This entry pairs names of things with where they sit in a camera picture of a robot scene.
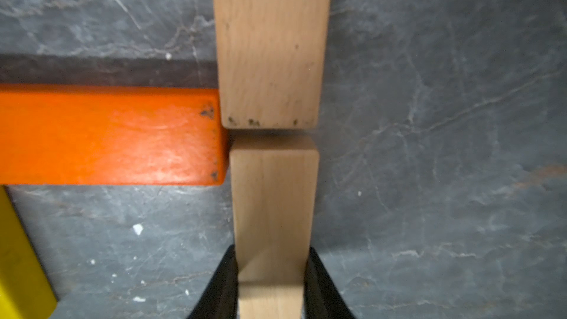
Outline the tan block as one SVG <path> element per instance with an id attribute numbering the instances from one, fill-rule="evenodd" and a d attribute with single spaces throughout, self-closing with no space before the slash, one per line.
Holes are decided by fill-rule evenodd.
<path id="1" fill-rule="evenodd" d="M 330 1 L 214 0 L 224 127 L 316 127 Z"/>
<path id="2" fill-rule="evenodd" d="M 299 318 L 320 154 L 306 135 L 238 136 L 230 150 L 241 318 Z"/>

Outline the tan block top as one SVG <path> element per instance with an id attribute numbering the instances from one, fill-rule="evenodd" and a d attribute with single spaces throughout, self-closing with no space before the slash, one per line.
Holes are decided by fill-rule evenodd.
<path id="1" fill-rule="evenodd" d="M 230 150 L 241 318 L 299 318 L 320 154 L 306 135 L 238 136 Z"/>

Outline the orange block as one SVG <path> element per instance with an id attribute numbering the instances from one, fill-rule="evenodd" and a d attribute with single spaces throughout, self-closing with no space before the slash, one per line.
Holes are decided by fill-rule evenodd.
<path id="1" fill-rule="evenodd" d="M 216 89 L 2 84 L 4 185 L 221 185 Z"/>

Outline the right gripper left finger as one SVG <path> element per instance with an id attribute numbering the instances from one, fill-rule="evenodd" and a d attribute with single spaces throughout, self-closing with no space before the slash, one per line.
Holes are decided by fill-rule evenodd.
<path id="1" fill-rule="evenodd" d="M 187 319 L 237 318 L 238 283 L 235 245 L 230 245 Z"/>

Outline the yellow block top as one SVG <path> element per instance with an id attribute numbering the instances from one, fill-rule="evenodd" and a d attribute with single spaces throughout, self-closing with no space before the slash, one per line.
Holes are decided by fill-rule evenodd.
<path id="1" fill-rule="evenodd" d="M 1 189 L 1 317 L 49 318 L 57 306 L 50 282 Z"/>

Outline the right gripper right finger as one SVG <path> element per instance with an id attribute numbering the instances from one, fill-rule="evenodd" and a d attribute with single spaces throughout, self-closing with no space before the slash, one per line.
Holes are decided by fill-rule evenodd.
<path id="1" fill-rule="evenodd" d="M 313 247 L 304 276 L 304 309 L 308 319 L 355 319 Z"/>

